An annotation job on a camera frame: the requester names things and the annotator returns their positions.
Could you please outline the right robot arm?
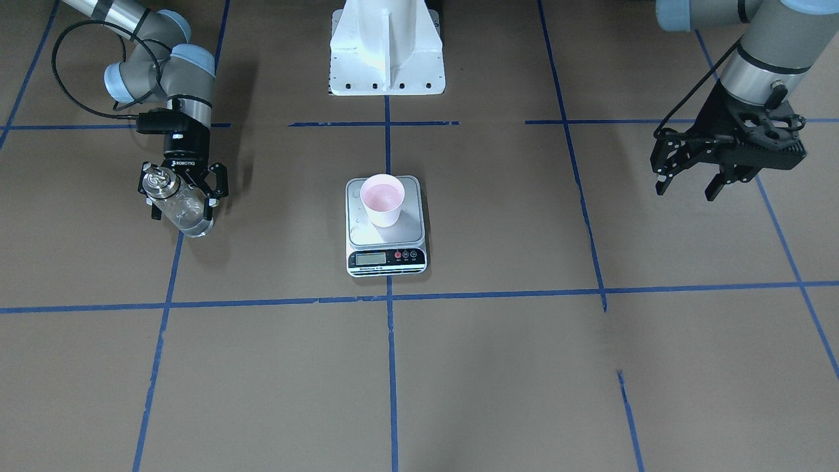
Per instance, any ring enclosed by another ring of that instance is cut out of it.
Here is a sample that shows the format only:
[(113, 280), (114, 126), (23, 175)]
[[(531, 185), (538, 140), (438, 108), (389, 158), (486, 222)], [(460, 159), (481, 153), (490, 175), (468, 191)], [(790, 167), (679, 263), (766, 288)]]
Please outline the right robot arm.
[[(168, 218), (199, 238), (214, 223), (214, 208), (229, 195), (227, 169), (210, 164), (210, 126), (216, 61), (191, 42), (191, 25), (173, 10), (153, 11), (137, 1), (71, 1), (86, 20), (66, 28), (61, 40), (86, 25), (102, 25), (130, 41), (132, 56), (109, 65), (103, 81), (115, 105), (109, 119), (134, 120), (141, 134), (164, 135), (164, 161), (146, 163), (138, 191), (151, 216)], [(336, 10), (330, 39), (329, 89), (345, 95), (423, 95), (444, 92), (443, 42), (434, 3), (347, 1)]]

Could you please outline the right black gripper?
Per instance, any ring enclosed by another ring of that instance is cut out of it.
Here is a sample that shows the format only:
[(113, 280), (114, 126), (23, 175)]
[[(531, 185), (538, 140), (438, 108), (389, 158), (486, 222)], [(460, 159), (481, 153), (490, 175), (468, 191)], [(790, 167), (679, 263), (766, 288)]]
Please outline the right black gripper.
[[(189, 130), (171, 132), (164, 139), (163, 167), (170, 168), (182, 177), (201, 179), (201, 191), (204, 194), (203, 218), (214, 220), (214, 209), (221, 200), (229, 196), (227, 167), (221, 163), (208, 165), (210, 151), (209, 130)], [(144, 195), (145, 203), (150, 206), (151, 218), (162, 219), (162, 211), (155, 204), (153, 195), (165, 186), (165, 176), (157, 165), (144, 163), (138, 182), (138, 192)]]

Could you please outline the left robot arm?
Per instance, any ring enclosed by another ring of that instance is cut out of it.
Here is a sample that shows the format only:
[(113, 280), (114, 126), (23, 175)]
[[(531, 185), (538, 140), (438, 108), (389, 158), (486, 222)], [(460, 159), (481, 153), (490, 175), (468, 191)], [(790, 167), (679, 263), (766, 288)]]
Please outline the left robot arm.
[(713, 89), (693, 125), (679, 132), (661, 122), (650, 165), (665, 194), (677, 174), (716, 165), (705, 188), (713, 201), (725, 186), (750, 182), (764, 169), (791, 170), (806, 158), (806, 119), (789, 96), (837, 33), (836, 1), (658, 1), (659, 26), (690, 31), (745, 24), (744, 34), (711, 66)]

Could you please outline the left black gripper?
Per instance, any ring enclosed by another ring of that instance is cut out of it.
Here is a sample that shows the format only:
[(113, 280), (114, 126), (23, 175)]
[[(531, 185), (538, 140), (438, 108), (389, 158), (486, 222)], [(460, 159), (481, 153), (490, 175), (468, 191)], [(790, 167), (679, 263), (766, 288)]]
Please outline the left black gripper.
[(659, 132), (650, 156), (655, 192), (663, 196), (677, 174), (698, 163), (721, 167), (705, 188), (708, 201), (727, 185), (751, 182), (758, 169), (794, 169), (806, 157), (800, 137), (806, 123), (787, 100), (774, 109), (746, 104), (717, 83), (686, 132)]

